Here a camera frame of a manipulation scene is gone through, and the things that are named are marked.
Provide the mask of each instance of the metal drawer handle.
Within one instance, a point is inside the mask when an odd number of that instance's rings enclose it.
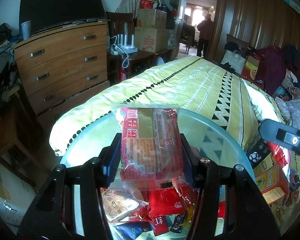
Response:
[[[48,95],[44,98],[44,102],[47,102],[55,97],[55,94]]]
[[[97,78],[99,75],[98,74],[95,74],[94,76],[92,76],[92,77],[87,77],[87,80],[92,80],[92,79],[95,79],[95,78]]]
[[[38,50],[36,52],[30,53],[30,57],[34,57],[34,56],[43,54],[44,52],[45,52],[45,49]]]
[[[40,77],[36,77],[36,80],[39,81],[39,80],[42,80],[42,79],[44,79],[44,78],[46,78],[46,77],[49,77],[49,72],[47,72],[46,74],[43,74],[43,75],[40,76]]]
[[[96,58],[97,58],[97,55],[94,55],[92,57],[85,57],[84,61],[89,61],[89,60],[93,60],[93,59],[96,59]]]
[[[83,39],[84,40],[95,39],[96,37],[97,37],[97,35],[83,36]]]

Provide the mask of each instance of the red jacket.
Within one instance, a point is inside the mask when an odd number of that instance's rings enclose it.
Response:
[[[213,21],[211,19],[205,19],[200,22],[197,26],[198,31],[200,32],[200,39],[210,40],[213,29]]]

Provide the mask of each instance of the wooden wardrobe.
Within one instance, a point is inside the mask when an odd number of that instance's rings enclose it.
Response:
[[[293,44],[300,52],[300,14],[283,0],[218,0],[207,60],[221,62],[227,33],[261,49]]]

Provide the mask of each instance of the white bag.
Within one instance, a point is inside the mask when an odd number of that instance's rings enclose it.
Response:
[[[241,75],[245,63],[245,58],[241,57],[239,52],[226,50],[221,64],[225,64],[227,62],[231,65],[236,73]]]

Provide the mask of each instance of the wooden cabinet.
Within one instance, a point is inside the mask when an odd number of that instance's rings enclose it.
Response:
[[[104,22],[38,34],[16,44],[15,56],[28,100],[44,128],[109,87]]]
[[[227,33],[256,49],[293,44],[300,52],[300,15],[282,0],[218,0],[207,60],[222,61]]]

